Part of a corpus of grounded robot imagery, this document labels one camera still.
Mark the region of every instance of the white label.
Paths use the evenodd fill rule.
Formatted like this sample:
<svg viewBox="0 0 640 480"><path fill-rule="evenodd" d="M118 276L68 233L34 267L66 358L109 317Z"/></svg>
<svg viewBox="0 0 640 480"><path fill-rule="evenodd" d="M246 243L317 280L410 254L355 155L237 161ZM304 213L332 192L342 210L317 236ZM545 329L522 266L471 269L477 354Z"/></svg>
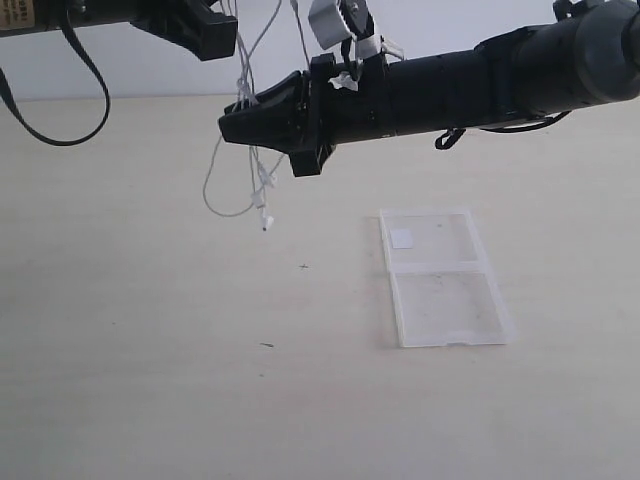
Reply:
<svg viewBox="0 0 640 480"><path fill-rule="evenodd" d="M394 250L409 250L413 248L411 230L391 230L391 245Z"/></svg>
<svg viewBox="0 0 640 480"><path fill-rule="evenodd" d="M35 24L33 0L0 0L0 30L31 28Z"/></svg>

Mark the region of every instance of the clear plastic case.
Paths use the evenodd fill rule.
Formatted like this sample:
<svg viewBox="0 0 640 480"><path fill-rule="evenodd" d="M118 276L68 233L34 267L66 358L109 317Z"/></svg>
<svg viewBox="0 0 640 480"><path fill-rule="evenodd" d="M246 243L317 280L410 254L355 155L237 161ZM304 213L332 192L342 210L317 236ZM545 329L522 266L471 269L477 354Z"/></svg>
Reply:
<svg viewBox="0 0 640 480"><path fill-rule="evenodd" d="M380 225L403 347L513 340L468 210L383 210Z"/></svg>

